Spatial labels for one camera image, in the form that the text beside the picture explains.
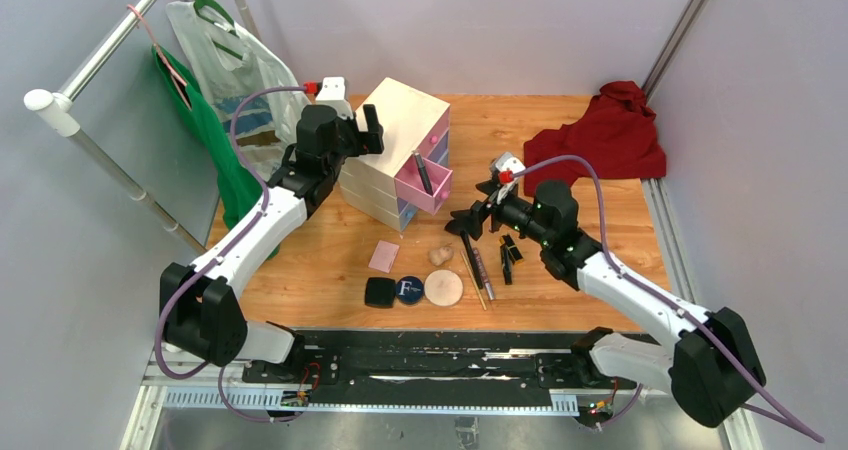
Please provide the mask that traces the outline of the white mini drawer cabinet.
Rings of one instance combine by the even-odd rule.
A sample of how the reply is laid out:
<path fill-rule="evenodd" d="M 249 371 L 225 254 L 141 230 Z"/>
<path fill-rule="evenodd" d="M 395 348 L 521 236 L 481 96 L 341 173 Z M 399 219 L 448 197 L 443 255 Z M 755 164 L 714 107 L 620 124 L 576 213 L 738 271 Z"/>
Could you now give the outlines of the white mini drawer cabinet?
<path fill-rule="evenodd" d="M 342 197 L 354 208 L 402 232 L 416 212 L 423 210 L 397 196 L 394 177 L 413 156 L 413 150 L 449 168 L 450 104 L 389 77 L 377 85 L 364 104 L 377 109 L 385 149 L 379 155 L 347 160 L 339 177 Z"/>

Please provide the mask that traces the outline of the black mascara tube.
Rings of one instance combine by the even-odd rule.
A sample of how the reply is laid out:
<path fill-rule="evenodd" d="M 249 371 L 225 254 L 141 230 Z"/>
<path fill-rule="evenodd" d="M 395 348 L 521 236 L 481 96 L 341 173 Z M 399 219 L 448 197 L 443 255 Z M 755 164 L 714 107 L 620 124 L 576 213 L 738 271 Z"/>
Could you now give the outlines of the black mascara tube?
<path fill-rule="evenodd" d="M 430 180 L 429 174 L 427 172 L 427 167 L 425 164 L 425 160 L 422 155 L 417 151 L 413 150 L 412 155 L 416 164 L 416 168 L 421 180 L 422 188 L 428 195 L 433 195 L 433 187 L 432 182 Z"/>

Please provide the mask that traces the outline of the black lipstick tube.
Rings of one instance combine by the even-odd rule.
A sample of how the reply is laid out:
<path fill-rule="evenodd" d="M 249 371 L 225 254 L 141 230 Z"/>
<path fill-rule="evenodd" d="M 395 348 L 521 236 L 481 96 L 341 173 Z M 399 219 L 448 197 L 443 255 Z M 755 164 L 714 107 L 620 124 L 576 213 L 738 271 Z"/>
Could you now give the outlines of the black lipstick tube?
<path fill-rule="evenodd" d="M 510 251 L 507 245 L 502 244 L 500 246 L 500 254 L 501 254 L 501 268 L 502 275 L 504 278 L 504 283 L 506 285 L 513 284 L 513 275 L 512 275 L 512 259 L 510 256 Z"/>

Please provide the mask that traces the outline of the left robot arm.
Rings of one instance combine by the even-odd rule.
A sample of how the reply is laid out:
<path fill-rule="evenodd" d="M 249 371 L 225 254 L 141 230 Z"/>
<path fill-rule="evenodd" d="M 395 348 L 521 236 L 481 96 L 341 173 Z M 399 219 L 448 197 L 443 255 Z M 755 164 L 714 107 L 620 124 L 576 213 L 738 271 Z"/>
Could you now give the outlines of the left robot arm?
<path fill-rule="evenodd" d="M 245 217 L 190 265 L 173 263 L 163 271 L 158 364 L 165 363 L 162 346 L 168 343 L 218 367 L 234 360 L 268 362 L 268 370 L 283 383 L 304 375 L 307 359 L 295 349 L 295 333 L 247 320 L 239 298 L 274 249 L 330 195 L 345 161 L 383 152 L 384 130 L 372 104 L 362 105 L 353 118 L 341 117 L 329 105 L 311 104 L 296 130 L 296 143 L 288 146 Z"/>

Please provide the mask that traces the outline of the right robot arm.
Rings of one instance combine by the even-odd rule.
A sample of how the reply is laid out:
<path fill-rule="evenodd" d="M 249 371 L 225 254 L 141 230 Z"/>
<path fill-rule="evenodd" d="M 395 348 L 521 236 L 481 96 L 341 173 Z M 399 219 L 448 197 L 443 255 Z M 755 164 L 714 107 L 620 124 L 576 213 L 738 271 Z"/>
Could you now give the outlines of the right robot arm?
<path fill-rule="evenodd" d="M 486 220 L 508 226 L 540 246 L 548 273 L 598 298 L 637 323 L 652 342 L 598 327 L 572 345 L 571 370 L 582 385 L 623 378 L 671 395 L 699 424 L 715 428 L 766 383 L 744 319 L 724 307 L 709 311 L 629 270 L 578 225 L 568 184 L 549 180 L 533 201 L 508 192 L 454 211 L 447 232 L 480 238 Z"/>

